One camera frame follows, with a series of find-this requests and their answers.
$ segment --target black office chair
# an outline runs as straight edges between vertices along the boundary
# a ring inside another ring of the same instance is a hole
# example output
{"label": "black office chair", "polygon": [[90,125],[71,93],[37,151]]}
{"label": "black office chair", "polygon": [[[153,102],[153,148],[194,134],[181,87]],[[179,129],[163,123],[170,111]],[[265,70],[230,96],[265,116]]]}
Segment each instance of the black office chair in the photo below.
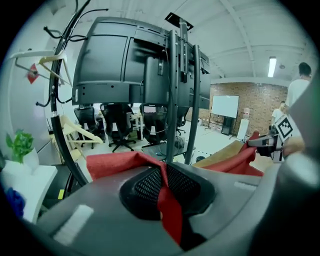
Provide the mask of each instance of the black office chair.
{"label": "black office chair", "polygon": [[140,112],[143,113],[143,137],[150,144],[159,144],[167,139],[167,112],[168,109],[164,106],[153,106],[155,112],[145,112],[147,105],[140,105]]}
{"label": "black office chair", "polygon": [[79,121],[82,129],[85,129],[85,124],[88,126],[88,131],[95,136],[100,137],[103,142],[106,142],[104,138],[104,132],[101,132],[98,125],[96,124],[95,120],[95,109],[93,106],[86,106],[86,107],[78,107],[74,109],[74,114]]}
{"label": "black office chair", "polygon": [[185,130],[179,129],[179,127],[182,127],[186,124],[186,115],[188,111],[189,111],[188,107],[182,107],[182,106],[178,107],[178,111],[176,114],[176,131],[179,133],[180,136],[181,136],[181,132],[186,133]]}
{"label": "black office chair", "polygon": [[106,123],[105,133],[113,139],[113,142],[109,143],[109,147],[116,145],[112,153],[120,146],[125,146],[131,151],[134,151],[128,143],[136,143],[136,141],[126,139],[133,130],[131,123],[127,120],[127,113],[132,113],[131,108],[127,104],[102,103],[100,109]]}

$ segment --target ceiling light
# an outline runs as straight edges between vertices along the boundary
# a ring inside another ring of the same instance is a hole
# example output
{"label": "ceiling light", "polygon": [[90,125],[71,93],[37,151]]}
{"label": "ceiling light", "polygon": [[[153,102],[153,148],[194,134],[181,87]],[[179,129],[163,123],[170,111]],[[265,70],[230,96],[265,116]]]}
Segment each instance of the ceiling light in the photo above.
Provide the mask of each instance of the ceiling light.
{"label": "ceiling light", "polygon": [[268,72],[268,77],[269,78],[273,78],[274,77],[276,64],[277,64],[277,58],[276,57],[270,57],[270,60],[269,60],[269,72]]}

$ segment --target red cloth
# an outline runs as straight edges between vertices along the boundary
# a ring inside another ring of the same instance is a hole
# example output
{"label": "red cloth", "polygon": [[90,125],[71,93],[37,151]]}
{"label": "red cloth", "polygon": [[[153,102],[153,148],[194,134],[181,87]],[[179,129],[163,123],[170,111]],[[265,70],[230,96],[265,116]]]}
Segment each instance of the red cloth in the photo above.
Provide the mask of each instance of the red cloth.
{"label": "red cloth", "polygon": [[180,244],[182,232],[182,209],[168,186],[167,165],[141,152],[121,152],[88,155],[86,167],[93,180],[111,176],[140,166],[159,166],[164,181],[158,195],[157,208],[162,213],[162,225]]}
{"label": "red cloth", "polygon": [[[259,137],[259,132],[255,130],[249,140],[254,140]],[[256,158],[256,147],[249,147],[246,142],[239,153],[235,156],[229,157],[226,160],[217,162],[208,166],[203,167],[207,170],[224,172],[230,174],[241,174],[241,175],[252,175],[252,176],[263,176],[262,171],[250,166],[250,162]]]}

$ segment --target potted plant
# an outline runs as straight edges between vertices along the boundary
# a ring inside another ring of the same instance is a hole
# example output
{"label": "potted plant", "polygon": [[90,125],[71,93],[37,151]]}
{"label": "potted plant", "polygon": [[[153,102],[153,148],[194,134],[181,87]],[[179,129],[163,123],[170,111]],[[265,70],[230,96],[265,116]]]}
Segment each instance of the potted plant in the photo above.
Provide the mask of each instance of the potted plant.
{"label": "potted plant", "polygon": [[34,138],[30,133],[17,130],[14,140],[9,134],[6,135],[6,144],[12,149],[12,160],[28,166],[31,171],[39,166],[37,151],[32,147]]}

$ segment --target brick wall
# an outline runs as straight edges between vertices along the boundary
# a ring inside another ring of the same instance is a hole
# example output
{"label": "brick wall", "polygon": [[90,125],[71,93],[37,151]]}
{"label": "brick wall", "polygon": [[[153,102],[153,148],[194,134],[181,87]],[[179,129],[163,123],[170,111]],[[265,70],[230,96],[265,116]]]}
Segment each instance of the brick wall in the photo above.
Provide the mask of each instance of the brick wall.
{"label": "brick wall", "polygon": [[[272,113],[280,105],[281,101],[287,98],[288,88],[278,85],[263,84],[258,86],[254,83],[223,83],[212,84],[210,89],[210,108],[212,106],[213,95],[238,95],[238,116],[236,119],[233,134],[238,134],[241,119],[243,118],[244,108],[250,109],[249,126],[247,134],[251,135],[254,130],[260,134],[265,134],[269,130]],[[200,109],[199,118],[205,119],[208,125],[211,109]],[[187,120],[191,120],[192,107],[186,115]],[[211,114],[211,123],[222,125],[223,116]]]}

